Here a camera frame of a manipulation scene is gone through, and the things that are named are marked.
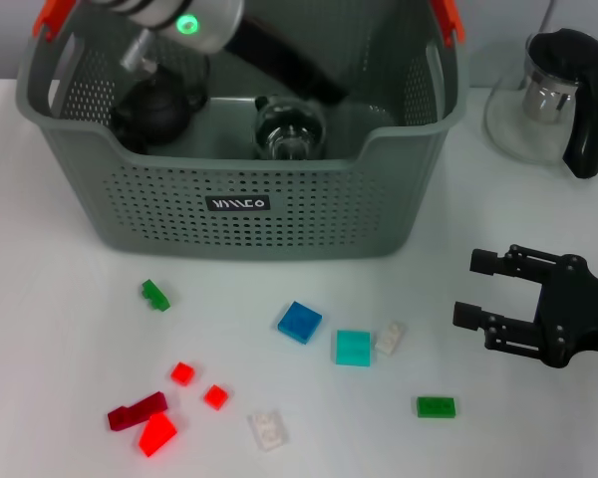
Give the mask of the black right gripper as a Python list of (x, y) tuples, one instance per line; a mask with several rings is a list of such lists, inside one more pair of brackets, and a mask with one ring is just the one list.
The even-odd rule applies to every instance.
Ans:
[(566, 367), (582, 352), (598, 353), (598, 278), (580, 256), (559, 257), (515, 244), (504, 254), (474, 249), (469, 270), (543, 283), (533, 322), (456, 302), (452, 324), (482, 330), (488, 350)]

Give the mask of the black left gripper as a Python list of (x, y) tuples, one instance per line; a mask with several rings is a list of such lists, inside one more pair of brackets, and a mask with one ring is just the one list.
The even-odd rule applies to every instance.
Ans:
[(304, 100), (335, 106), (349, 95), (315, 61), (255, 18), (241, 19), (224, 50)]

